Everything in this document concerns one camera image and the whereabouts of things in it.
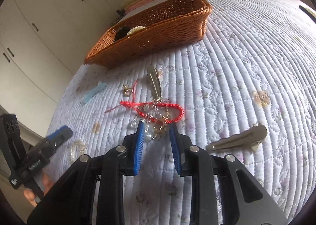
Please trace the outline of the person's left hand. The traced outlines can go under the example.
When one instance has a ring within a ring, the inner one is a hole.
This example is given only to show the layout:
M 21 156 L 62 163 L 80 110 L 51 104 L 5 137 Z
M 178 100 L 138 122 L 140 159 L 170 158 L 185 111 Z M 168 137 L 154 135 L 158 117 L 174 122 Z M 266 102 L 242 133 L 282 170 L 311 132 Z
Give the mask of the person's left hand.
M 44 172 L 35 177 L 35 182 L 27 185 L 23 191 L 24 197 L 29 203 L 36 207 L 38 205 L 39 195 L 45 196 L 48 191 L 53 187 L 53 180 Z

